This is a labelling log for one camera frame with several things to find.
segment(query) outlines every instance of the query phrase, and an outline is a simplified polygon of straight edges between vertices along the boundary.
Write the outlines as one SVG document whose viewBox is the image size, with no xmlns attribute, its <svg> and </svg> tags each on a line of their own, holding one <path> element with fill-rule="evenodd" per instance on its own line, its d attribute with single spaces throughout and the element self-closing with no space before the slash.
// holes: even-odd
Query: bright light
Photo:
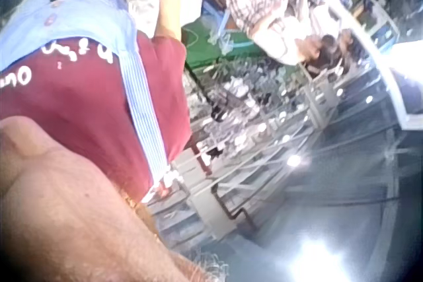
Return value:
<svg viewBox="0 0 423 282">
<path fill-rule="evenodd" d="M 151 201 L 154 197 L 155 192 L 150 191 L 147 193 L 146 196 L 141 200 L 142 204 L 147 204 L 149 201 Z"/>
<path fill-rule="evenodd" d="M 287 142 L 289 142 L 289 140 L 291 140 L 291 137 L 290 137 L 289 135 L 285 135 L 285 136 L 282 138 L 282 143 L 287 143 Z"/>
<path fill-rule="evenodd" d="M 320 242 L 306 242 L 291 266 L 297 282 L 349 282 L 338 256 L 331 254 Z"/>
<path fill-rule="evenodd" d="M 213 118 L 208 118 L 203 120 L 203 124 L 202 125 L 208 125 L 209 123 L 211 123 L 213 121 Z"/>
<path fill-rule="evenodd" d="M 169 171 L 163 177 L 163 182 L 165 183 L 166 188 L 170 188 L 174 180 L 179 179 L 179 173 L 176 170 Z"/>
<path fill-rule="evenodd" d="M 247 141 L 247 135 L 244 133 L 235 138 L 235 145 L 238 147 L 239 145 L 243 145 L 245 141 Z"/>
<path fill-rule="evenodd" d="M 206 166 L 209 166 L 209 165 L 210 165 L 210 163 L 212 163 L 212 157 L 211 157 L 211 156 L 209 156 L 209 155 L 207 155 L 207 154 L 205 154 L 205 153 L 203 153 L 203 154 L 201 155 L 201 159 L 203 160 L 203 162 L 204 162 L 204 164 L 205 164 Z"/>
<path fill-rule="evenodd" d="M 258 125 L 257 130 L 258 132 L 265 132 L 267 129 L 267 125 L 265 123 L 261 123 L 260 125 Z"/>
<path fill-rule="evenodd" d="M 387 65 L 396 72 L 413 81 L 423 83 L 420 56 L 423 49 L 423 40 L 395 44 L 385 56 Z"/>
<path fill-rule="evenodd" d="M 292 166 L 293 168 L 296 168 L 297 166 L 299 166 L 300 163 L 301 163 L 301 157 L 298 155 L 292 155 L 286 162 L 286 164 L 288 164 L 289 166 Z"/>
<path fill-rule="evenodd" d="M 248 99 L 245 104 L 250 107 L 253 108 L 254 106 L 256 106 L 256 102 L 254 101 L 254 99 Z"/>
</svg>

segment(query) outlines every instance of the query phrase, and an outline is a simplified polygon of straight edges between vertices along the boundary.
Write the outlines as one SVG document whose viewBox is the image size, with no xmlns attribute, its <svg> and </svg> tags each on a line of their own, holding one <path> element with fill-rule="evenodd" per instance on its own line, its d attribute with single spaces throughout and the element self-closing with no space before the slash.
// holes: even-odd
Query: person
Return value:
<svg viewBox="0 0 423 282">
<path fill-rule="evenodd" d="M 127 8 L 24 0 L 0 33 L 0 119 L 32 118 L 140 201 L 190 138 L 186 50 L 180 0 L 161 0 L 152 40 Z"/>
<path fill-rule="evenodd" d="M 270 57 L 286 65 L 318 58 L 321 38 L 312 35 L 307 0 L 298 14 L 288 0 L 225 0 L 237 26 Z"/>
<path fill-rule="evenodd" d="M 160 0 L 150 40 L 126 0 L 24 0 L 2 29 L 2 248 L 30 275 L 201 273 L 119 195 L 140 202 L 190 138 L 179 16 L 180 0 Z"/>
</svg>

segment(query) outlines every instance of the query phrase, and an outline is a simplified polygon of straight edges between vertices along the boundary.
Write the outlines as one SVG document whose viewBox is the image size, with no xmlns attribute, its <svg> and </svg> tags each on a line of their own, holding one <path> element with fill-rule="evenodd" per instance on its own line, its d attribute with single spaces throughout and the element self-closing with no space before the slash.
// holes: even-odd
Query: striped fabric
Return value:
<svg viewBox="0 0 423 282">
<path fill-rule="evenodd" d="M 0 72 L 53 40 L 73 37 L 91 38 L 119 57 L 135 130 L 158 182 L 168 160 L 126 0 L 59 0 L 58 5 L 26 0 L 0 33 Z"/>
</svg>

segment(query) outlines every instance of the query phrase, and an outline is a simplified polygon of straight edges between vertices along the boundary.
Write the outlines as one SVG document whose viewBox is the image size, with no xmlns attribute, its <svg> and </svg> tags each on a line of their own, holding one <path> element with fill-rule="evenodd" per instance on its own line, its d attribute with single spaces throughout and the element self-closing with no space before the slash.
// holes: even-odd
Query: ceiling light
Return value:
<svg viewBox="0 0 423 282">
<path fill-rule="evenodd" d="M 298 155 L 292 155 L 286 162 L 289 166 L 292 166 L 293 168 L 296 168 L 301 163 L 301 157 Z"/>
<path fill-rule="evenodd" d="M 211 122 L 213 122 L 213 118 L 208 118 L 208 119 L 203 120 L 202 125 L 208 125 Z"/>
<path fill-rule="evenodd" d="M 204 164 L 205 164 L 206 166 L 209 166 L 209 165 L 210 165 L 210 163 L 212 163 L 212 157 L 211 157 L 211 156 L 209 156 L 209 155 L 207 155 L 207 154 L 205 154 L 205 153 L 203 153 L 203 154 L 201 155 L 201 159 L 203 160 L 203 162 L 204 162 Z"/>
<path fill-rule="evenodd" d="M 243 145 L 247 141 L 247 135 L 244 133 L 242 135 L 239 135 L 235 138 L 234 143 L 236 146 Z"/>
<path fill-rule="evenodd" d="M 291 140 L 291 137 L 290 137 L 289 135 L 285 135 L 285 136 L 282 138 L 282 143 L 287 143 L 287 142 L 289 142 L 289 140 Z"/>
<path fill-rule="evenodd" d="M 267 125 L 265 123 L 261 123 L 260 125 L 258 125 L 257 130 L 258 132 L 265 132 L 267 129 Z"/>
</svg>

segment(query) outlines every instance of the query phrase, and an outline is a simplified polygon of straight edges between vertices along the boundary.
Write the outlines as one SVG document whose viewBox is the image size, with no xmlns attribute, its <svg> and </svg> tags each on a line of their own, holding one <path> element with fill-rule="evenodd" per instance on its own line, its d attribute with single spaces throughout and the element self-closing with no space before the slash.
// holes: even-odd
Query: metal frame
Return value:
<svg viewBox="0 0 423 282">
<path fill-rule="evenodd" d="M 423 130 L 423 115 L 408 114 L 404 105 L 403 96 L 399 90 L 399 86 L 385 63 L 381 52 L 376 45 L 371 41 L 371 38 L 358 21 L 342 6 L 338 0 L 324 0 L 329 4 L 329 7 L 338 15 L 356 35 L 357 39 L 363 45 L 364 49 L 373 58 L 376 68 L 381 73 L 385 84 L 389 89 L 389 95 L 392 100 L 398 121 L 403 130 Z"/>
</svg>

